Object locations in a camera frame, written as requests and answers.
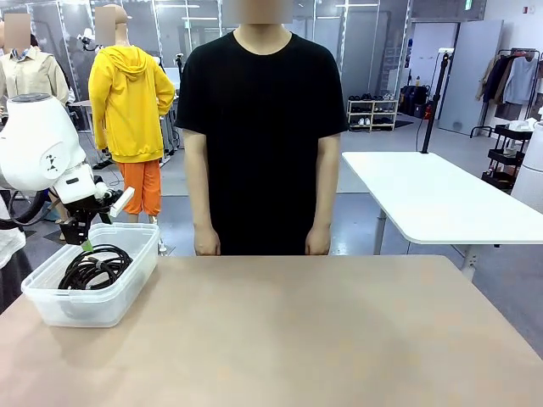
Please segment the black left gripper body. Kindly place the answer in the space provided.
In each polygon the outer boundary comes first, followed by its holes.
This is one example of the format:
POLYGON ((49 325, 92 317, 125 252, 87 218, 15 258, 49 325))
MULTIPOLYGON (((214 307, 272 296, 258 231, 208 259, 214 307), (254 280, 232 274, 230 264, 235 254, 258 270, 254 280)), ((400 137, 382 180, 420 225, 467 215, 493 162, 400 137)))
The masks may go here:
POLYGON ((69 217, 59 224, 64 235, 65 242, 70 245, 82 245, 88 239, 88 233, 92 220, 98 215, 101 221, 111 225, 109 218, 109 206, 101 205, 79 205, 70 203, 65 205, 69 217))

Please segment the person's right hand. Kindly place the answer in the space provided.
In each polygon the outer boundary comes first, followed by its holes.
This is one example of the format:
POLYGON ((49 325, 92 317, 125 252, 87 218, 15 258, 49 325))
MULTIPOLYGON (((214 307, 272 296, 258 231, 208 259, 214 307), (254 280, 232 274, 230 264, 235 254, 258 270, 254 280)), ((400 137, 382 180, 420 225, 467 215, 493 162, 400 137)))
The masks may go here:
POLYGON ((197 256, 219 256, 221 243, 212 227, 197 227, 194 230, 194 251, 197 256))

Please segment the person's left hand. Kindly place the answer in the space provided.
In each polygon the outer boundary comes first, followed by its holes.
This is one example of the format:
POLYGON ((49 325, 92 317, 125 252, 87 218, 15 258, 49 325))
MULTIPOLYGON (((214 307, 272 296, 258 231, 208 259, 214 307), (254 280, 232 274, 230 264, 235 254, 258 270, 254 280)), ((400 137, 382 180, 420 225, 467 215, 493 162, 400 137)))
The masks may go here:
POLYGON ((328 255, 331 247, 329 227, 312 227, 305 240, 306 255, 328 255))

